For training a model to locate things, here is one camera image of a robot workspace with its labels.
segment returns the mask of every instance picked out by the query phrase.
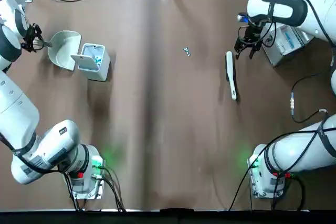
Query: connector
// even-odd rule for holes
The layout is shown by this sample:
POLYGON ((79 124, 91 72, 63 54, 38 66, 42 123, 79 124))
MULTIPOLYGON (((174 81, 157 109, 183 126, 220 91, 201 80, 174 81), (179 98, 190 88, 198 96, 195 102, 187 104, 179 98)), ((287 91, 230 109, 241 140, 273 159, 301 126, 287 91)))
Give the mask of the connector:
POLYGON ((294 115, 294 92, 290 94, 290 111, 291 114, 294 115))
POLYGON ((96 180, 102 180, 103 179, 103 176, 101 176, 100 174, 92 174, 91 175, 91 178, 94 178, 96 180))

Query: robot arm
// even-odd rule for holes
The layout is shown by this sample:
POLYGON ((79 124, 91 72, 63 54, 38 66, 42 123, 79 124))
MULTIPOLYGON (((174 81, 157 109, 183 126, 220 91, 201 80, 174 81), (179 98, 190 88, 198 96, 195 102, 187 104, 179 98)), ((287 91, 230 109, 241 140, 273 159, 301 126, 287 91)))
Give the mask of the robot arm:
POLYGON ((15 34, 7 26, 0 24, 0 71, 6 72, 21 53, 21 44, 15 34))
POLYGON ((65 120, 43 136, 35 129, 39 113, 15 83, 0 71, 0 141, 12 152, 12 174, 21 184, 29 184, 57 166, 70 175, 76 198, 101 198, 103 159, 97 149, 80 143, 76 124, 65 120))
MULTIPOLYGON (((309 0, 332 42, 336 41, 333 15, 336 0, 309 0)), ((235 45, 238 59, 247 47, 252 47, 250 58, 260 50, 261 31, 266 23, 282 23, 297 27, 317 38, 327 41, 318 24, 312 8, 306 0, 248 0, 247 12, 238 15, 238 21, 247 22, 244 38, 238 38, 235 45)))
POLYGON ((27 21, 22 5, 18 5, 15 0, 0 0, 0 18, 15 36, 23 41, 21 43, 22 48, 28 52, 40 50, 34 48, 34 40, 43 41, 42 31, 38 25, 31 25, 27 21))
MULTIPOLYGON (((336 0, 309 0, 309 2, 314 7, 331 41, 335 43, 336 0)), ((238 38, 235 45, 238 55, 246 47, 252 47, 252 55, 254 51, 260 49, 262 42, 260 33, 265 23, 278 22, 297 27, 317 38, 329 41, 306 0, 249 0, 247 13, 240 14, 238 19, 248 23, 244 39, 238 38)), ((336 72, 334 68, 331 70, 331 86, 335 92, 336 72)), ((303 130, 316 131, 320 125, 316 123, 303 130)), ((335 125, 336 115, 333 115, 326 119, 323 128, 329 129, 335 125)), ((283 195, 285 178, 282 177, 276 182, 277 174, 283 170, 289 169, 289 173, 297 173, 336 164, 336 133, 330 131, 324 134, 322 130, 319 130, 319 134, 310 143, 313 135, 314 133, 288 135, 271 144, 259 157, 259 153, 266 145, 261 144, 256 147, 253 155, 248 159, 248 165, 256 161, 255 166, 249 171, 255 197, 273 198, 274 195, 275 197, 283 195), (310 146, 305 154, 298 159, 309 143, 310 146)))

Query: white brush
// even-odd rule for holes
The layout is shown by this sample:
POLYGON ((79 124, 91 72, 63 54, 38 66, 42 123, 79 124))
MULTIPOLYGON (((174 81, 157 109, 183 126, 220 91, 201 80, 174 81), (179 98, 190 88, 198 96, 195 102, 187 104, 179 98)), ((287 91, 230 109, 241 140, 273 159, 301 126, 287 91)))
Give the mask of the white brush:
POLYGON ((225 70, 226 70, 226 80, 230 83, 232 100, 236 101, 237 100, 236 68, 231 51, 226 52, 225 70))

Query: label on robot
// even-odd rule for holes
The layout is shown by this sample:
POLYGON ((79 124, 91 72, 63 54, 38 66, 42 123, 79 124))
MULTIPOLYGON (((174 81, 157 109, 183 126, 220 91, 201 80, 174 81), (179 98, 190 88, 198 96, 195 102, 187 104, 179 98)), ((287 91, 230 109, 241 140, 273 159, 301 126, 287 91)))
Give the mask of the label on robot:
POLYGON ((48 162, 55 166, 57 165, 61 160, 65 159, 68 155, 67 150, 65 148, 62 148, 58 153, 56 153, 54 156, 52 156, 48 162))
POLYGON ((79 170, 79 168, 82 167, 83 162, 84 162, 84 161, 79 160, 73 169, 74 169, 74 170, 79 170))
POLYGON ((71 183, 72 183, 72 186, 83 186, 84 179, 72 179, 71 183))
MULTIPOLYGON (((32 160, 29 161, 32 165, 40 168, 40 169, 51 169, 52 166, 48 163, 46 163, 43 158, 41 156, 36 156, 34 157, 32 160)), ((33 171, 26 165, 22 165, 21 169, 23 170, 23 172, 29 177, 34 176, 34 174, 31 174, 33 171)))
MULTIPOLYGON (((280 179, 279 182, 278 182, 278 185, 282 185, 284 183, 284 179, 280 179)), ((275 178, 271 178, 271 185, 275 185, 277 182, 277 180, 275 178)))

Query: dustpan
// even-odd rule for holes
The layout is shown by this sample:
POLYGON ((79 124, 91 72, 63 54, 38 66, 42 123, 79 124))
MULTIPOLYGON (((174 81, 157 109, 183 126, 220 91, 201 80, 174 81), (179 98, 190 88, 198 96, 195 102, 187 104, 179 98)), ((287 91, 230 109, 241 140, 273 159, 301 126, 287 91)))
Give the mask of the dustpan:
POLYGON ((50 42, 44 41, 44 46, 48 47, 49 59, 60 68, 73 71, 75 61, 71 55, 78 53, 82 36, 75 31, 59 31, 50 42))

